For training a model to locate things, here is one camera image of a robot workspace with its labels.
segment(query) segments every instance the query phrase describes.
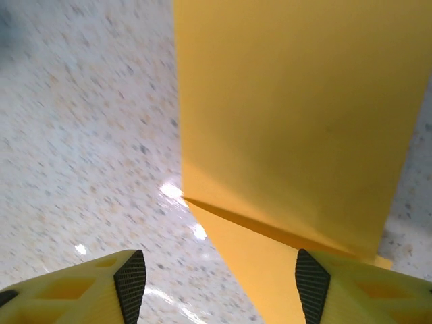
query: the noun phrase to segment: terrazzo floor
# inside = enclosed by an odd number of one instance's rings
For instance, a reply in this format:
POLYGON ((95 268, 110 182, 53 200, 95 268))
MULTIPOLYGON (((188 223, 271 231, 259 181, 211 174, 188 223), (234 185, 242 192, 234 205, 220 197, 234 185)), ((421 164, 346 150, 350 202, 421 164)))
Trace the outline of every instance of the terrazzo floor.
MULTIPOLYGON (((171 1, 0 1, 0 287, 143 249, 140 323, 262 323, 180 195, 171 1)), ((432 281, 432 86, 380 253, 432 281)))

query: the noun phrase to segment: tile floor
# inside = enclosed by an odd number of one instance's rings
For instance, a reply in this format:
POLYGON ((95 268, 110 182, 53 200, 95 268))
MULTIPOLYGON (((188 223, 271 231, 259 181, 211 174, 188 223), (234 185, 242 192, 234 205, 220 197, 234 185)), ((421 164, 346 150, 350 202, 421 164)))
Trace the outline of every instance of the tile floor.
MULTIPOLYGON (((170 0, 0 0, 0 287, 141 248, 141 323, 262 323, 182 201, 170 0)), ((432 281, 432 87, 384 232, 432 281)))

